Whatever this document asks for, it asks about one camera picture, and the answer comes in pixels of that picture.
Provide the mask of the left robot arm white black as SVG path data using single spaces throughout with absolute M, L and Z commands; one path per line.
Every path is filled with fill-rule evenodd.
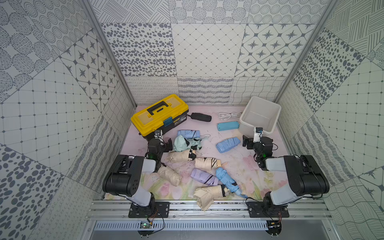
M 124 197 L 139 208 L 155 208 L 154 195 L 141 187 L 143 173 L 160 173 L 166 167 L 161 159 L 163 153 L 173 149 L 172 140 L 162 138 L 149 141 L 144 156 L 118 155 L 102 183 L 105 193 Z

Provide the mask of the white plastic storage box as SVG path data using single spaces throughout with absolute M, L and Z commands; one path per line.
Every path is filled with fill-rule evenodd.
M 263 128 L 263 135 L 271 135 L 276 127 L 282 107 L 268 100 L 251 97 L 239 119 L 239 131 L 247 137 L 254 136 L 254 128 Z

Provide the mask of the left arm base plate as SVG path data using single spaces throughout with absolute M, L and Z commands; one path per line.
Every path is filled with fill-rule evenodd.
M 131 204 L 129 218 L 168 218 L 170 202 L 151 202 L 147 207 Z

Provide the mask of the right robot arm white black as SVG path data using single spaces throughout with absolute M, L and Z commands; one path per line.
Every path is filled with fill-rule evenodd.
M 269 172 L 285 172 L 288 183 L 278 190 L 266 193 L 263 206 L 266 209 L 283 207 L 302 198 L 318 199 L 330 190 L 323 171 L 311 155 L 273 157 L 274 143 L 271 138 L 243 136 L 243 147 L 253 150 L 259 168 Z

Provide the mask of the light blue umbrella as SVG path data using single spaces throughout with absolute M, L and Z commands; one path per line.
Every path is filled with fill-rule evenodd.
M 241 143 L 241 141 L 237 137 L 229 138 L 229 139 L 226 139 L 226 140 L 223 140 L 223 141 L 217 143 L 216 148 L 217 148 L 219 153 L 225 153 L 225 152 L 232 150 L 233 148 L 235 148 L 240 143 Z

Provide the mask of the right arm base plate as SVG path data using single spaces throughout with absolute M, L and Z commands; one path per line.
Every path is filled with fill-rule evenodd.
M 261 202 L 246 202 L 250 218 L 289 218 L 287 206 L 266 207 Z

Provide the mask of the lavender umbrella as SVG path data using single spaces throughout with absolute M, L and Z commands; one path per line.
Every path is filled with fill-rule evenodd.
M 192 170 L 191 178 L 207 186 L 219 184 L 219 179 L 216 176 L 196 168 Z

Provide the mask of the large beige umbrella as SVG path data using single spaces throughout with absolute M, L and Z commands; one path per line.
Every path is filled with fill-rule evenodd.
M 194 197 L 197 199 L 197 205 L 206 211 L 214 203 L 214 200 L 225 198 L 229 194 L 230 190 L 225 185 L 217 185 L 196 189 Z

